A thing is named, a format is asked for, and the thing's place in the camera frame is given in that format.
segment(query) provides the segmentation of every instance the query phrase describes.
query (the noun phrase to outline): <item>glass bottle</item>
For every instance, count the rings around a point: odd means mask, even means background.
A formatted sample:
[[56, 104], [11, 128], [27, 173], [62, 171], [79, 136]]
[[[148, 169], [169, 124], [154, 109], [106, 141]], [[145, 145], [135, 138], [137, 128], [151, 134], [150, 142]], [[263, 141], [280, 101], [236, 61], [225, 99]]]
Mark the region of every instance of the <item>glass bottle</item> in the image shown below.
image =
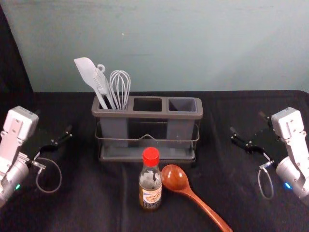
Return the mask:
[[161, 203], [162, 177], [159, 170], [159, 150], [148, 147], [143, 151], [143, 169], [139, 176], [140, 205], [157, 209]]

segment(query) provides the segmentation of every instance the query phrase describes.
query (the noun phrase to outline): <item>wooden spoon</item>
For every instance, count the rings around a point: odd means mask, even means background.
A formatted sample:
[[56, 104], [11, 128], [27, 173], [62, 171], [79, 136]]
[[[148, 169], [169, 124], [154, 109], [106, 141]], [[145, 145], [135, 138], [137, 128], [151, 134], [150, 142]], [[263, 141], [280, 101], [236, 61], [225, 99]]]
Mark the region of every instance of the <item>wooden spoon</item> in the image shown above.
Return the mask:
[[170, 164], [162, 170], [163, 185], [173, 191], [183, 194], [194, 200], [208, 216], [218, 225], [224, 232], [232, 232], [232, 229], [225, 221], [214, 212], [208, 205], [206, 205], [195, 193], [191, 190], [189, 180], [185, 172], [178, 166]]

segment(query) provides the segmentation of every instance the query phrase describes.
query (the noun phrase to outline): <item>utensil caddy compartment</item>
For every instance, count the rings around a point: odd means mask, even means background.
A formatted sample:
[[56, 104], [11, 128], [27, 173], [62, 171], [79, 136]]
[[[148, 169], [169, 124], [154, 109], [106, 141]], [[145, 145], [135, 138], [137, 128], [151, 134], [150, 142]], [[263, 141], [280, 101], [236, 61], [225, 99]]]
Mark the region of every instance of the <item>utensil caddy compartment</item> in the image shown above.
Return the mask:
[[101, 161], [141, 161], [145, 147], [160, 151], [161, 161], [194, 161], [203, 117], [199, 98], [129, 96], [126, 110], [92, 105]]

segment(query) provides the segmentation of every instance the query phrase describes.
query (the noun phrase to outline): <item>white spatula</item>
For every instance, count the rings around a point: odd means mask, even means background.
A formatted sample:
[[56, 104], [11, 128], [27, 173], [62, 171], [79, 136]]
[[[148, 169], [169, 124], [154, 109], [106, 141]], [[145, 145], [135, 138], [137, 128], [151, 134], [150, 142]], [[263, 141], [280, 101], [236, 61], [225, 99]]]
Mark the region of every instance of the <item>white spatula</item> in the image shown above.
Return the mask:
[[98, 90], [97, 83], [94, 79], [94, 73], [96, 71], [96, 67], [95, 67], [94, 63], [87, 57], [74, 59], [74, 62], [76, 64], [77, 69], [78, 69], [79, 73], [81, 74], [83, 80], [85, 81], [85, 83], [87, 85], [89, 85], [90, 87], [92, 87], [93, 90], [95, 91], [95, 93], [98, 97], [98, 101], [100, 102], [102, 108], [107, 110], [108, 107], [107, 107], [102, 95], [100, 94], [100, 92]]

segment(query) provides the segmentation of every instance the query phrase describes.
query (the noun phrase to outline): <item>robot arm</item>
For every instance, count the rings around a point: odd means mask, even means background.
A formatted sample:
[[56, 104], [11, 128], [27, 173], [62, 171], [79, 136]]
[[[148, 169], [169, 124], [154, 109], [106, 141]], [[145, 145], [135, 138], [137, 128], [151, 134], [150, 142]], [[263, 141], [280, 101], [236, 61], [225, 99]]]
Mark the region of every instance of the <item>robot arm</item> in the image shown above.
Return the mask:
[[309, 152], [301, 114], [288, 107], [271, 118], [275, 133], [285, 143], [288, 155], [277, 166], [276, 173], [292, 186], [305, 204], [309, 199]]
[[20, 106], [8, 112], [0, 143], [0, 207], [28, 174], [29, 159], [19, 151], [22, 144], [34, 133], [38, 121], [36, 114]]

